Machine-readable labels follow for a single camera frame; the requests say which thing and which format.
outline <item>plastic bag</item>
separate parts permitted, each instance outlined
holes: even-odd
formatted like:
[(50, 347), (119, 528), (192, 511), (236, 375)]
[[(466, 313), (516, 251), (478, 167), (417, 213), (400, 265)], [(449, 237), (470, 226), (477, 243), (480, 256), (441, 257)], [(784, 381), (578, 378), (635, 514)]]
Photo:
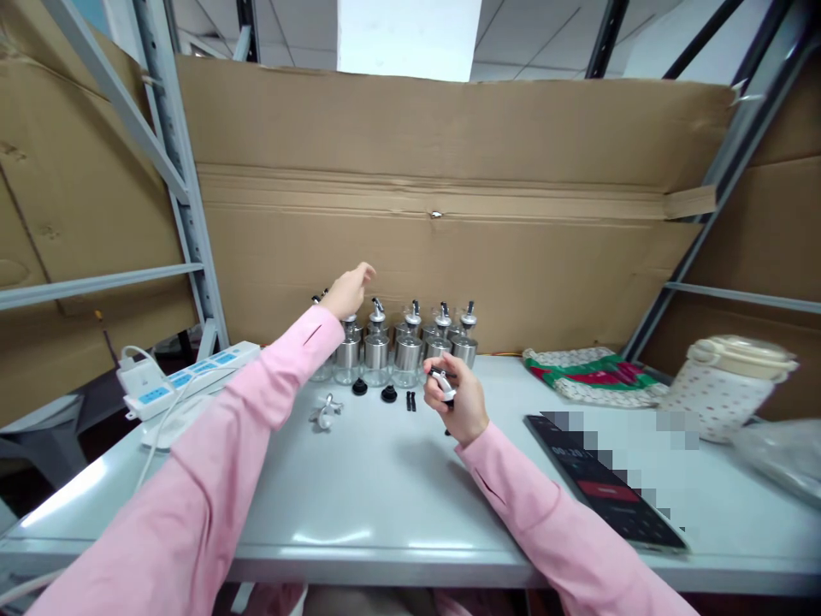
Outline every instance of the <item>plastic bag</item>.
[(821, 419), (752, 423), (731, 440), (745, 462), (821, 508)]

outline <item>cardboard box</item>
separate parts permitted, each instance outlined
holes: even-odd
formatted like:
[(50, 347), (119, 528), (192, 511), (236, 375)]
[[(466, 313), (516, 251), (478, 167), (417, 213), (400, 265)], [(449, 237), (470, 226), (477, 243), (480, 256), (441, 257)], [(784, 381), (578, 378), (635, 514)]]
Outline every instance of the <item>cardboard box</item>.
[[(182, 262), (168, 192), (39, 2), (0, 3), (0, 288)], [(139, 66), (97, 41), (148, 116)], [(0, 425), (190, 327), (185, 276), (0, 312)]]
[(698, 233), (669, 220), (714, 207), (732, 114), (673, 81), (178, 71), (229, 333), (257, 342), (368, 260), (393, 320), (475, 300), (480, 352), (618, 349)]
[[(821, 53), (808, 62), (706, 237), (686, 282), (821, 302)], [(821, 315), (677, 293), (641, 360), (675, 375), (687, 347), (715, 334), (779, 344), (800, 368), (763, 418), (821, 417)]]

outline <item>black cap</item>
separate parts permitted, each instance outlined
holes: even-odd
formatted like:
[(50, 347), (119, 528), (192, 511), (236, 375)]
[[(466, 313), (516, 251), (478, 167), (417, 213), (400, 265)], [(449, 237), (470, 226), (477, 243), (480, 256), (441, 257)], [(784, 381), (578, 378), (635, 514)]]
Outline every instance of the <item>black cap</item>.
[(382, 389), (382, 400), (387, 403), (396, 401), (396, 389), (393, 388), (393, 385), (388, 385)]
[(365, 395), (365, 392), (368, 391), (368, 386), (362, 379), (357, 379), (351, 389), (353, 389), (354, 395)]

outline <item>phone screen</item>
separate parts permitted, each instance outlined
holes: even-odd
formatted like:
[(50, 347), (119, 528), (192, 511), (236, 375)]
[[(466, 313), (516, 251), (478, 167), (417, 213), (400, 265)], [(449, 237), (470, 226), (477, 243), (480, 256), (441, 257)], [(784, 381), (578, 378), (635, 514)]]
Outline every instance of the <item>phone screen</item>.
[(525, 421), (576, 497), (624, 539), (637, 548), (677, 554), (688, 551), (659, 512), (555, 423), (541, 415), (528, 415)]

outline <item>pink sleeve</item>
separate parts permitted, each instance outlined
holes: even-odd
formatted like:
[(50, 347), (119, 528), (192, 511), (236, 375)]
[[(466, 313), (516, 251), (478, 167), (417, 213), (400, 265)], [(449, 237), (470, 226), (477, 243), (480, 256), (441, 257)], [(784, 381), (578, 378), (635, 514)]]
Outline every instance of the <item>pink sleeve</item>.
[(285, 423), (299, 389), (343, 338), (330, 312), (311, 307), (227, 385), (29, 614), (211, 613), (271, 430)]
[(622, 537), (542, 474), (493, 423), (456, 451), (569, 616), (697, 616)]

